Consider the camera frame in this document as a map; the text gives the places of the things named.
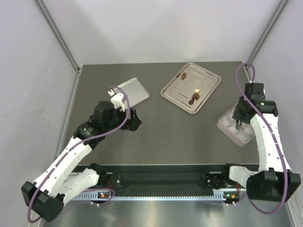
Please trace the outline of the milk chocolate block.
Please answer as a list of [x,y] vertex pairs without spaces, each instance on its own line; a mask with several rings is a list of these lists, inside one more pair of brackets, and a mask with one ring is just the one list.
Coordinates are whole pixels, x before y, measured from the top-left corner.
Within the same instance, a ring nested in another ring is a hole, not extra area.
[[187,74],[186,74],[186,73],[183,73],[183,74],[181,75],[181,79],[184,80],[184,79],[186,78],[186,76],[187,76]]

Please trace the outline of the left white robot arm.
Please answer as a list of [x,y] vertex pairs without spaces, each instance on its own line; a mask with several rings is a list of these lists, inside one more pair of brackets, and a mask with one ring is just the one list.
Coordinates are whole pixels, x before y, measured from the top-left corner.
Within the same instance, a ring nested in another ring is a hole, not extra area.
[[35,222],[31,219],[31,212],[35,212],[39,219],[51,222],[72,198],[90,187],[106,185],[107,175],[100,167],[89,166],[73,179],[67,178],[106,136],[117,130],[136,131],[142,123],[125,92],[109,90],[108,93],[111,100],[98,103],[93,115],[77,128],[66,148],[48,169],[33,182],[26,181],[22,185],[29,223]]

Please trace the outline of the metal serving tongs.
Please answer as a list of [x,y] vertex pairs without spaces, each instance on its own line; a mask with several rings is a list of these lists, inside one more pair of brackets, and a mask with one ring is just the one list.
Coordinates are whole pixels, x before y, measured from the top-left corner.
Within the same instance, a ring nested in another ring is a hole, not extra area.
[[236,120],[236,130],[240,131],[242,129],[242,122],[240,120]]

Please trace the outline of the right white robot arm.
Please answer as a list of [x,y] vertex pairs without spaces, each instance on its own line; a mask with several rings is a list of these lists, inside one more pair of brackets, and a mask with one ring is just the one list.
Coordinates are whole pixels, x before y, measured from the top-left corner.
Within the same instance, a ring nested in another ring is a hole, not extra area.
[[258,171],[231,165],[221,175],[226,187],[236,183],[246,188],[251,200],[286,202],[301,184],[293,173],[282,149],[278,131],[278,110],[274,101],[265,99],[262,83],[247,83],[236,105],[233,119],[250,124],[258,148]]

